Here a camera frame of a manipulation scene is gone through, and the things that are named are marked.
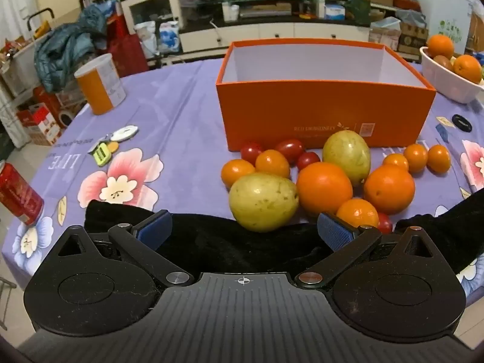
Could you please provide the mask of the small orange kumquat front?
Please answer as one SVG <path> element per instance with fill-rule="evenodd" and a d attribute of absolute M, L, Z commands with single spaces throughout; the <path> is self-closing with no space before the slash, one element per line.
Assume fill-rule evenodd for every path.
<path fill-rule="evenodd" d="M 336 216 L 355 228 L 361 225 L 377 228 L 379 225 L 377 209 L 369 201 L 360 198 L 344 202 L 337 210 Z"/>

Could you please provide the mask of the red cherry tomato front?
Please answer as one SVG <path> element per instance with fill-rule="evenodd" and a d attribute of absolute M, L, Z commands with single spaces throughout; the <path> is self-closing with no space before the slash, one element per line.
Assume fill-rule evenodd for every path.
<path fill-rule="evenodd" d="M 391 234 L 393 232 L 393 224 L 389 216 L 382 212 L 379 212 L 378 217 L 379 217 L 379 223 L 378 223 L 377 229 L 382 234 Z"/>

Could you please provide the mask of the red cherry tomato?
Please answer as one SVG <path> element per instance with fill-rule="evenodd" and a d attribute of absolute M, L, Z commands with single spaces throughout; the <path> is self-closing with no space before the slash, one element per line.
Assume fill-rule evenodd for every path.
<path fill-rule="evenodd" d="M 379 223 L 378 223 L 377 229 L 382 234 L 391 234 L 393 232 L 393 224 L 389 216 L 382 212 L 379 212 L 378 217 L 379 217 Z"/>
<path fill-rule="evenodd" d="M 305 152 L 305 146 L 298 139 L 287 139 L 279 142 L 275 146 L 275 150 L 282 154 L 290 165 L 295 165 Z"/>
<path fill-rule="evenodd" d="M 258 156 L 264 151 L 262 145 L 257 142 L 247 142 L 240 150 L 240 156 L 243 160 L 255 165 Z"/>
<path fill-rule="evenodd" d="M 297 159 L 296 166 L 298 171 L 302 171 L 307 166 L 320 161 L 320 157 L 315 152 L 303 152 Z"/>

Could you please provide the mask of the large orange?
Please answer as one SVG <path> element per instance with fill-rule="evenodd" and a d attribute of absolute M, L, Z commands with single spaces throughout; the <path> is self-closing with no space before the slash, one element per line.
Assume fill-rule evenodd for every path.
<path fill-rule="evenodd" d="M 366 179 L 363 198 L 377 211 L 396 215 L 413 201 L 415 182 L 411 174 L 397 165 L 381 165 Z"/>
<path fill-rule="evenodd" d="M 299 172 L 297 182 L 299 202 L 309 215 L 322 212 L 334 214 L 353 198 L 353 186 L 337 165 L 315 162 Z"/>

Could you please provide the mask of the purple floral tablecloth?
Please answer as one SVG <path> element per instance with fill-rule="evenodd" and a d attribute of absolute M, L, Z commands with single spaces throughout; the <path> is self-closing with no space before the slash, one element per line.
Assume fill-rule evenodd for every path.
<path fill-rule="evenodd" d="M 2 254 L 20 288 L 32 275 L 59 236 L 73 224 L 84 224 L 91 200 L 124 203 L 147 211 L 233 218 L 228 192 L 220 179 L 223 164 L 238 155 L 227 150 L 216 78 L 221 59 L 198 61 L 153 70 L 124 78 L 128 97 L 103 116 L 86 106 L 53 145 L 30 184 L 44 199 L 39 221 L 27 227 L 12 221 Z M 437 95 L 417 140 L 424 147 L 443 144 L 452 155 L 452 168 L 438 177 L 425 172 L 416 178 L 414 201 L 395 220 L 417 214 L 441 215 L 469 193 L 483 188 L 483 108 L 452 103 Z M 465 134 L 449 127 L 450 117 L 470 120 L 473 131 Z M 125 126 L 137 126 L 131 139 L 121 142 L 107 165 L 97 166 L 88 150 L 105 134 Z M 483 216 L 471 222 L 471 230 L 457 228 L 451 238 L 450 259 L 463 254 L 465 265 L 458 275 L 468 302 L 483 295 L 483 254 L 474 258 L 483 242 Z M 282 238 L 276 254 L 258 265 L 232 266 L 232 272 L 281 272 L 290 266 L 303 269 L 312 258 L 324 257 L 329 248 L 310 243 L 296 245 L 296 238 Z"/>

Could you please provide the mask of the red soda can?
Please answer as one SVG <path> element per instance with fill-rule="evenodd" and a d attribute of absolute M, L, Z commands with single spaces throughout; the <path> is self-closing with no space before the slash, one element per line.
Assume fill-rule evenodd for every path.
<path fill-rule="evenodd" d="M 16 168 L 1 160 L 1 204 L 27 226 L 34 224 L 44 208 L 44 199 Z"/>

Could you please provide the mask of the orange cardboard box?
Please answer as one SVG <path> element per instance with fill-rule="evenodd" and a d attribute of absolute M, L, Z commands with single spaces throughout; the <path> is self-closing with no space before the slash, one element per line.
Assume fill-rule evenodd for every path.
<path fill-rule="evenodd" d="M 435 88 L 382 44 L 329 38 L 236 41 L 216 81 L 227 147 L 298 139 L 321 148 L 349 129 L 371 148 L 417 141 Z"/>

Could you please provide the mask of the white plastic basket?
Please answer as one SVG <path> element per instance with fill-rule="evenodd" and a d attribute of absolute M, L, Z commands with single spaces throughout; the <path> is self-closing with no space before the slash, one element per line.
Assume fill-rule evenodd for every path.
<path fill-rule="evenodd" d="M 425 79 L 449 100 L 469 104 L 483 94 L 483 81 L 479 84 L 456 75 L 427 55 L 427 47 L 420 47 L 422 73 Z"/>

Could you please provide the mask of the blue jacket pile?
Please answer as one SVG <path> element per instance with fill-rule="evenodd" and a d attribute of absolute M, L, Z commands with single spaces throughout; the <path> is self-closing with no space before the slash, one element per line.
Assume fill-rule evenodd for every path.
<path fill-rule="evenodd" d="M 73 23 L 60 25 L 41 39 L 34 50 L 34 67 L 48 93 L 65 88 L 76 67 L 107 47 L 107 19 L 92 4 Z"/>

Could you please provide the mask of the white tv cabinet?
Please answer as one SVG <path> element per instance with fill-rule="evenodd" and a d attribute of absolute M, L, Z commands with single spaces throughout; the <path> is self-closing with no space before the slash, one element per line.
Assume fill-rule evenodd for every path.
<path fill-rule="evenodd" d="M 228 47 L 232 42 L 265 38 L 335 38 L 367 42 L 370 29 L 330 23 L 262 23 L 232 25 L 180 33 L 184 53 Z"/>

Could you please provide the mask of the orange in basket front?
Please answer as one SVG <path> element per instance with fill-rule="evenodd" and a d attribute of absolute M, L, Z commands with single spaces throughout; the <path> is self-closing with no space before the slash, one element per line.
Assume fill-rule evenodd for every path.
<path fill-rule="evenodd" d="M 454 73 L 472 83 L 479 84 L 482 80 L 482 66 L 474 56 L 462 55 L 454 60 Z"/>

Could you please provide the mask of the orange in basket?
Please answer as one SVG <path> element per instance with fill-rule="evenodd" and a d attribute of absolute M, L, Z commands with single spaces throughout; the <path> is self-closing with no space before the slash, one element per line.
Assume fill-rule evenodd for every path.
<path fill-rule="evenodd" d="M 454 73 L 472 83 L 479 84 L 482 80 L 482 66 L 474 56 L 462 55 L 454 60 Z"/>
<path fill-rule="evenodd" d="M 435 34 L 427 40 L 427 54 L 430 57 L 443 56 L 450 60 L 454 55 L 454 43 L 444 34 Z"/>

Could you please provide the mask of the orange in basket back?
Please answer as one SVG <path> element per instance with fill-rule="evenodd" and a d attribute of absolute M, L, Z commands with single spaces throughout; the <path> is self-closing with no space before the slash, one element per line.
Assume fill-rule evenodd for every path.
<path fill-rule="evenodd" d="M 454 43 L 444 34 L 435 34 L 427 40 L 427 54 L 430 57 L 443 56 L 450 60 L 454 55 Z"/>

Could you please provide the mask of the white small cabinet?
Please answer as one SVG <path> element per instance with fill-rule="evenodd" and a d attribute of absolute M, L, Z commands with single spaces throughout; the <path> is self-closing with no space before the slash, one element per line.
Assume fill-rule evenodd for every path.
<path fill-rule="evenodd" d="M 135 26 L 147 21 L 177 21 L 184 26 L 179 0 L 123 0 L 121 8 L 130 34 L 135 33 Z"/>

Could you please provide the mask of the white freezer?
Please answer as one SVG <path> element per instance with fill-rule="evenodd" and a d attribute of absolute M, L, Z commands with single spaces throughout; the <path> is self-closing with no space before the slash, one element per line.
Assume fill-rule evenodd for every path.
<path fill-rule="evenodd" d="M 429 35 L 444 34 L 454 43 L 454 51 L 464 54 L 473 13 L 472 0 L 418 0 L 426 17 Z"/>

